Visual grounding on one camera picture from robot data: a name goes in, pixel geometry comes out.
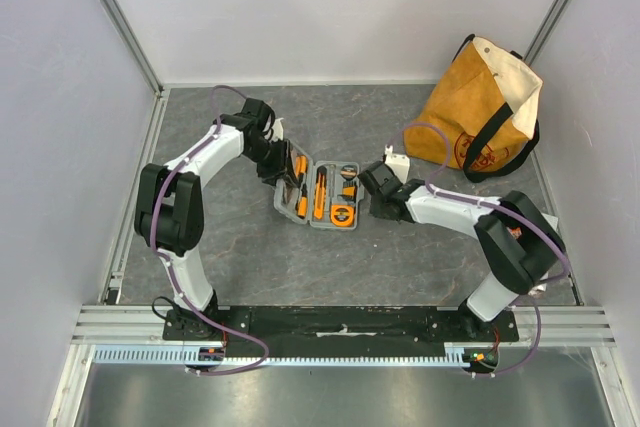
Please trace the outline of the orange tape measure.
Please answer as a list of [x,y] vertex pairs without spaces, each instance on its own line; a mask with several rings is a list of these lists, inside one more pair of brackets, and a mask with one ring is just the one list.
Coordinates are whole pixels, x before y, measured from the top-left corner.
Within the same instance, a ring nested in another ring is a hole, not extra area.
[[334,204],[331,206],[330,220],[337,227],[349,227],[354,221],[354,207],[347,204]]

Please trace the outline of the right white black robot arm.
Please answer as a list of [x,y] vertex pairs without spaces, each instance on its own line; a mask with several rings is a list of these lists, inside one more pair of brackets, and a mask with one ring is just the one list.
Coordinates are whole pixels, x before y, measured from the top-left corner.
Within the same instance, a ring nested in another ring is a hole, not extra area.
[[490,273],[462,303],[458,328],[467,339],[483,339],[494,319],[517,298],[553,280],[556,264],[568,272],[566,247],[551,221],[520,191],[476,197],[419,179],[403,183],[383,161],[358,175],[371,196],[370,213],[385,220],[434,225],[477,240]]

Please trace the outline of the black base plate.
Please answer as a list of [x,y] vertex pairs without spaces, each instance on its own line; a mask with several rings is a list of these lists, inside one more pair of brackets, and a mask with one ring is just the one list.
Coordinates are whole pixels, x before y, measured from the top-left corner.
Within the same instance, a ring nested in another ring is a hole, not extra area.
[[488,323],[457,308],[436,306],[227,306],[207,317],[266,343],[338,336],[418,338],[434,343],[519,340],[511,311]]

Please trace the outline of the orange utility knife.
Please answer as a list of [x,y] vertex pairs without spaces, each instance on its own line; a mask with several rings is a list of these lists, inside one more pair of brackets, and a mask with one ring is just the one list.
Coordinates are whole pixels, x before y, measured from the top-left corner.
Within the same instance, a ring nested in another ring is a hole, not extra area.
[[316,175],[316,188],[315,188],[314,211],[313,211],[313,218],[315,220],[322,220],[324,217],[326,189],[327,189],[327,169],[324,166],[321,166],[318,168],[317,175]]

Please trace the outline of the orange printed box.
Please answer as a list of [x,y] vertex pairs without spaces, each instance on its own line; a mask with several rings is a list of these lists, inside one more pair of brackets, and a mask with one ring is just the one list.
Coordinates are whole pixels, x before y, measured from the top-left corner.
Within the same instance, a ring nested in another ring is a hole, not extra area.
[[523,235],[523,230],[520,226],[518,227],[508,227],[507,231],[510,233],[510,235],[515,239],[515,240],[519,240],[520,237]]

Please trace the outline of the brown canvas tote bag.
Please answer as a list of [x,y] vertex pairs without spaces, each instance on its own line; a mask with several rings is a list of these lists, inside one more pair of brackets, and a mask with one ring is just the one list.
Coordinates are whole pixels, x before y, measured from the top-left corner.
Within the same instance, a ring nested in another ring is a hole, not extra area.
[[542,87],[517,52],[470,34],[405,131],[405,151],[473,183],[507,176],[539,142]]

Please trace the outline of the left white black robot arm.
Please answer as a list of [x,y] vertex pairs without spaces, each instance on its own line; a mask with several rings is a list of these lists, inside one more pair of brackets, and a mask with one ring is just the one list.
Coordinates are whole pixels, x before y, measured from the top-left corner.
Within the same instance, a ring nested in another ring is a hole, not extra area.
[[247,98],[240,112],[216,119],[188,151],[166,164],[147,164],[139,176],[134,231],[160,258],[174,301],[191,309],[185,327],[201,340],[215,336],[220,327],[215,290],[198,247],[205,226],[203,188],[241,156],[254,162],[267,185],[296,183],[291,143],[273,109],[254,98]]

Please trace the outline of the grey plastic tool case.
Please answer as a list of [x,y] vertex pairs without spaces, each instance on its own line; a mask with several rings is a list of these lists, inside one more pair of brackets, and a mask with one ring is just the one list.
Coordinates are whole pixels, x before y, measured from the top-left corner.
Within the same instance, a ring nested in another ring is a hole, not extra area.
[[295,143],[290,147],[293,179],[278,179],[274,208],[290,221],[317,229],[352,231],[358,225],[364,190],[354,161],[314,161]]

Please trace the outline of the round black orange tape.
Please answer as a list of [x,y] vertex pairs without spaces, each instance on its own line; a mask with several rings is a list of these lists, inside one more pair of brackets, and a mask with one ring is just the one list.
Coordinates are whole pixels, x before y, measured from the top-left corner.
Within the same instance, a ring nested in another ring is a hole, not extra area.
[[357,169],[353,165],[345,165],[341,169],[340,174],[344,179],[350,180],[357,176]]

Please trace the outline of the orange black screwdriver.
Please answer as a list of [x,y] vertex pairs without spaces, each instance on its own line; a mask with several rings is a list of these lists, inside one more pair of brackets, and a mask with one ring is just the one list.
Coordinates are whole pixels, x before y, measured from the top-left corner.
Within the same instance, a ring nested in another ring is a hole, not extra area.
[[307,164],[308,161],[306,156],[299,155],[296,158],[294,174],[298,185],[301,185],[305,179]]
[[303,185],[300,191],[298,201],[296,203],[296,215],[301,219],[305,219],[307,216],[307,210],[308,210],[308,189],[306,185]]

